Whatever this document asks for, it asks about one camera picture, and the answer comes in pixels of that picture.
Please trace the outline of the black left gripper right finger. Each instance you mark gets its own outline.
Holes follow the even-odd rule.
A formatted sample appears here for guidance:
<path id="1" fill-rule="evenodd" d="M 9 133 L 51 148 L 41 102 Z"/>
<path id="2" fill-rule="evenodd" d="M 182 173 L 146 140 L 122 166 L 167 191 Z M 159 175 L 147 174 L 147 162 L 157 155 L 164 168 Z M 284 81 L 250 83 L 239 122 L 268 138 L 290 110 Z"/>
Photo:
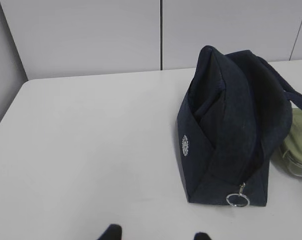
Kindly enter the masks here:
<path id="1" fill-rule="evenodd" d="M 212 240 L 212 239 L 205 232 L 197 232 L 195 233 L 193 240 Z"/>

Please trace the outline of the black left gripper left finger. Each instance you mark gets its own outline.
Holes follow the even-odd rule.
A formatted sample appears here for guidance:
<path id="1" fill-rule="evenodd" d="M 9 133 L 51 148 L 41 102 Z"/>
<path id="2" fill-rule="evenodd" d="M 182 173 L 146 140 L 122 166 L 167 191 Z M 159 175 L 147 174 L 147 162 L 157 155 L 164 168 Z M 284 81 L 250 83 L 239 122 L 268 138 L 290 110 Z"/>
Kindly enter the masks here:
<path id="1" fill-rule="evenodd" d="M 98 240 L 122 240 L 122 227 L 118 224 L 110 224 L 100 235 Z"/>

